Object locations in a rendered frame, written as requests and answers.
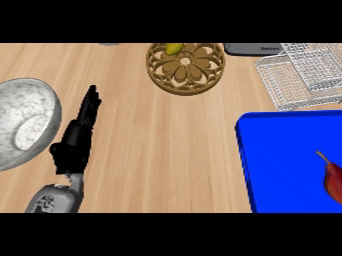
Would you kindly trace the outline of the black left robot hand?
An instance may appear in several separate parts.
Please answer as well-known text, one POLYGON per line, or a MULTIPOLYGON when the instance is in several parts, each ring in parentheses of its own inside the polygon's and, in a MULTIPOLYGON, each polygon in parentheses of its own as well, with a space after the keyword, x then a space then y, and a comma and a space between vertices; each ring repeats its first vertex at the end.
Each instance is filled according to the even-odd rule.
POLYGON ((82 174, 89 158, 92 128, 101 100, 95 86, 85 93, 76 118, 68 122, 61 141, 49 146, 55 174, 82 174))

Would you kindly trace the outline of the blue tray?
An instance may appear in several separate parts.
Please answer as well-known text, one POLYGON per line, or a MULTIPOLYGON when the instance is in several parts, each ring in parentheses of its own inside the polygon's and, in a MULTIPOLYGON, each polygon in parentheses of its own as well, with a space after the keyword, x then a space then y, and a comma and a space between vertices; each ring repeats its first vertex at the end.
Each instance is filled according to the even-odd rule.
POLYGON ((249 112, 234 126, 256 213, 342 213, 322 187, 324 164, 342 168, 342 110, 249 112))

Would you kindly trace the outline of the white marble bowl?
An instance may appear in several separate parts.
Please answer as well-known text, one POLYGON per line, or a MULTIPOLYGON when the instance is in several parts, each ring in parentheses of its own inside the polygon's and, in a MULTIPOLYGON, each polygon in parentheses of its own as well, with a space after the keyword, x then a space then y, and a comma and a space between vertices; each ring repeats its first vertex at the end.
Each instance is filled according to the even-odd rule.
POLYGON ((34 78, 0 83, 0 171, 26 163, 46 148, 61 120, 57 94, 34 78))

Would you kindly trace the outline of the carved wooden round trivet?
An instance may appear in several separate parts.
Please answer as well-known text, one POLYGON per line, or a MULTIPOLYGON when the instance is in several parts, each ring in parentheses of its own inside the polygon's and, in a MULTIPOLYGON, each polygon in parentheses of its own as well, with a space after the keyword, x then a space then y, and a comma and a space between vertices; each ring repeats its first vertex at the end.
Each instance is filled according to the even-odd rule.
POLYGON ((185 43, 176 55, 164 44, 153 43, 145 53, 145 69, 154 85, 178 96, 194 96, 218 83, 225 67, 223 51, 216 43, 185 43))

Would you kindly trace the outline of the yellow fruit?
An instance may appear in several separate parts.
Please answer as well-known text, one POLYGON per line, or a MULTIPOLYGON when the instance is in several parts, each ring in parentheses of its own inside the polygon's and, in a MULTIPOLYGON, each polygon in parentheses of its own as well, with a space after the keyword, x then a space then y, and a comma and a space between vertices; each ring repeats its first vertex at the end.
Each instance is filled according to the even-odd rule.
POLYGON ((166 43, 164 44, 164 54, 167 56, 176 55, 181 52, 184 44, 182 43, 166 43))

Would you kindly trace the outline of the dark grey appliance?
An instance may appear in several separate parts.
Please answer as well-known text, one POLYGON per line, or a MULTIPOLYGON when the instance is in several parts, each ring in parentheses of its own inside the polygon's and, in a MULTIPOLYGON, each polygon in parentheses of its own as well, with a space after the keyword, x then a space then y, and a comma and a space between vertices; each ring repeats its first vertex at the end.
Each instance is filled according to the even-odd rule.
POLYGON ((234 56, 268 56, 281 52, 278 43, 225 43, 223 50, 234 56))

